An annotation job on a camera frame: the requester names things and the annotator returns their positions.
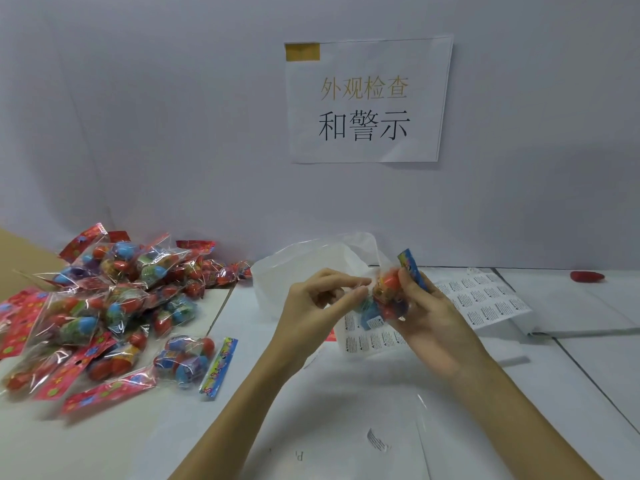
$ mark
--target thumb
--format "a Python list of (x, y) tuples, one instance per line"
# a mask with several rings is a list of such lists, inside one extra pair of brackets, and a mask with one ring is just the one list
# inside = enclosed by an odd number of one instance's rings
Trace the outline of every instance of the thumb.
[(400, 268), (400, 271), (398, 271), (398, 278), (400, 279), (400, 284), (405, 295), (414, 300), (425, 310), (431, 310), (433, 306), (438, 303), (438, 298), (430, 295), (427, 291), (420, 288), (418, 283), (413, 281), (411, 275), (404, 267)]
[(342, 298), (329, 306), (329, 308), (325, 308), (323, 310), (326, 320), (335, 324), (340, 320), (340, 318), (350, 311), (353, 311), (359, 304), (361, 304), (368, 294), (369, 290), (366, 286), (360, 286), (355, 290), (349, 291)]

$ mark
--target white plastic bag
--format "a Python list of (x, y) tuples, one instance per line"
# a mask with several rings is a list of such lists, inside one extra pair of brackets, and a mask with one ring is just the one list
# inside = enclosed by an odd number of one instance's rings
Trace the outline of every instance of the white plastic bag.
[(391, 261), (378, 250), (376, 238), (368, 232), (292, 244), (252, 266), (258, 306), (265, 315), (277, 320), (293, 283), (306, 281), (325, 267), (375, 278), (376, 268), (369, 265), (388, 268)]

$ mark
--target forearm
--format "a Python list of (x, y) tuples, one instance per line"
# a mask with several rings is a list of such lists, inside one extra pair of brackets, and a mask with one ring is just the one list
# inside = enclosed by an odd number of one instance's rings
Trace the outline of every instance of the forearm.
[(276, 358), (265, 352), (169, 480), (235, 479), (288, 377)]
[(601, 480), (497, 364), (454, 391), (518, 480)]

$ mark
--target printed sign on wall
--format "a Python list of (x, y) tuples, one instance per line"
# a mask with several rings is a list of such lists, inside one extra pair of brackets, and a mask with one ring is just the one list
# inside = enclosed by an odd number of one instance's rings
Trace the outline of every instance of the printed sign on wall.
[(293, 161), (437, 161), (452, 46), (452, 36), (286, 44)]

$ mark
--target white wall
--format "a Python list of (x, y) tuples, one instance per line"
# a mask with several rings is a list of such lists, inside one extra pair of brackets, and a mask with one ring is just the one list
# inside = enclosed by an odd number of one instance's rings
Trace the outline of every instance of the white wall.
[(38, 0), (0, 0), (0, 226), (52, 250), (110, 225)]
[[(640, 0), (44, 0), (117, 224), (640, 267)], [(440, 161), (290, 163), (284, 41), (453, 33)]]

